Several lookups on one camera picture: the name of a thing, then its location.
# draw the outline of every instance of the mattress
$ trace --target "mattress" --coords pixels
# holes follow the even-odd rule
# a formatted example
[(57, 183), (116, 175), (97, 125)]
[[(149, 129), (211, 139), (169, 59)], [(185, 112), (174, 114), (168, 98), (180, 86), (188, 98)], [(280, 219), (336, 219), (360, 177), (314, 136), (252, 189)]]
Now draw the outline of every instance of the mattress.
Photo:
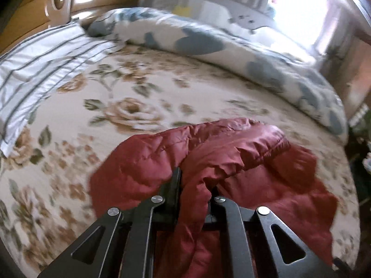
[(249, 117), (277, 125), (318, 157), (317, 177), (339, 200), (333, 256), (350, 265), (359, 248), (358, 201), (337, 137), (267, 89), (218, 66), (127, 45), (89, 65), (28, 118), (1, 158), (0, 237), (36, 277), (91, 223), (88, 179), (134, 134)]

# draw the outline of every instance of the red fabric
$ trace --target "red fabric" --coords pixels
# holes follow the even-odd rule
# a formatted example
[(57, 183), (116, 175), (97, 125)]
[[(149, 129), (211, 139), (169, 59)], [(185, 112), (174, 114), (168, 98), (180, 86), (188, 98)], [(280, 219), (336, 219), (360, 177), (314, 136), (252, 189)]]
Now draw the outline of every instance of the red fabric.
[(320, 258), (331, 264), (336, 198), (315, 178), (316, 157), (283, 132), (246, 118), (135, 135), (91, 177), (97, 216), (112, 206), (136, 207), (182, 169), (175, 231), (158, 236), (155, 277), (221, 277), (217, 232), (201, 231), (210, 190), (238, 205), (269, 207)]

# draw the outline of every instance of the wooden headboard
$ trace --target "wooden headboard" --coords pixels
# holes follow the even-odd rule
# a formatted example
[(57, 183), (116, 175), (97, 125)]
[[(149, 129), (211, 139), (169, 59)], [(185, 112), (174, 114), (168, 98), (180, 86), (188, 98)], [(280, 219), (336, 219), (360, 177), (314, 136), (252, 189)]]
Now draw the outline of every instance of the wooden headboard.
[(137, 5), (138, 0), (23, 0), (0, 34), (0, 54), (37, 32), (68, 23), (71, 17), (80, 18), (87, 27), (106, 11)]

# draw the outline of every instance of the floral bedspread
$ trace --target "floral bedspread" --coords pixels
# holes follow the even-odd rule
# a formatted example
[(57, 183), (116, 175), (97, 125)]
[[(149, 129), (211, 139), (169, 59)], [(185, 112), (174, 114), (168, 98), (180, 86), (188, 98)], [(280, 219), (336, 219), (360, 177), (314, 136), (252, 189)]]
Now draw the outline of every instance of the floral bedspread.
[(190, 18), (153, 8), (114, 9), (88, 28), (92, 37), (127, 41), (215, 64), (261, 85), (326, 127), (345, 145), (343, 104), (330, 83), (312, 67)]
[(188, 123), (245, 116), (281, 128), (318, 156), (317, 176), (339, 199), (333, 255), (359, 247), (354, 183), (342, 146), (288, 102), (221, 68), (127, 46), (91, 65), (34, 111), (1, 158), (0, 237), (36, 277), (94, 220), (88, 178), (122, 141)]

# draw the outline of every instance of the wooden cabinet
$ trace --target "wooden cabinet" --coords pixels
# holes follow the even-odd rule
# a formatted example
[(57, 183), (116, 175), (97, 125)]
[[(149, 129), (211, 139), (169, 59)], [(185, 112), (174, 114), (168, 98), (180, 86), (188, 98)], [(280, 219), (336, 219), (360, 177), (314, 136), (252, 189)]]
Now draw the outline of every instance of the wooden cabinet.
[(351, 118), (371, 89), (371, 45), (353, 39), (333, 87), (343, 101), (347, 118)]
[(68, 23), (71, 17), (87, 27), (111, 9), (137, 5), (138, 0), (23, 0), (0, 34), (0, 54), (37, 32)]

